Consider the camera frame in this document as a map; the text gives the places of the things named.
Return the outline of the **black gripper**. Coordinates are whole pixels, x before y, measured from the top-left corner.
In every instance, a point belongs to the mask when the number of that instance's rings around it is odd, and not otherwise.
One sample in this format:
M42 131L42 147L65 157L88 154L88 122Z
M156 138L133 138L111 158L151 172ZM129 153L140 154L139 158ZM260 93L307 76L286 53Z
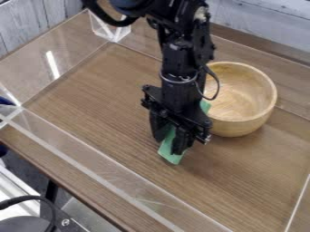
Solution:
M148 109L149 127L155 141L163 141L173 125L171 148L173 155L181 155L195 140L205 144L213 124L203 112L200 104L193 102L180 112L176 112L163 105L159 87L145 84L141 91L144 93L141 106Z

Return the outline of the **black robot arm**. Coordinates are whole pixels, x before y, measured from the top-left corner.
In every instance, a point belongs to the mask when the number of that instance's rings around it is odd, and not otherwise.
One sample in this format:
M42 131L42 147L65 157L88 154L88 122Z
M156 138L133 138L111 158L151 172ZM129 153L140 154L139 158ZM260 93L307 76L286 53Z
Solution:
M148 109L152 136L171 140L169 153L180 155L195 141L209 138L212 121L201 111L207 63L213 59L208 4L205 0L109 0L124 15L116 20L97 0L81 0L85 8L107 24L125 27L144 17L156 30L161 50L161 85L143 87L141 105Z

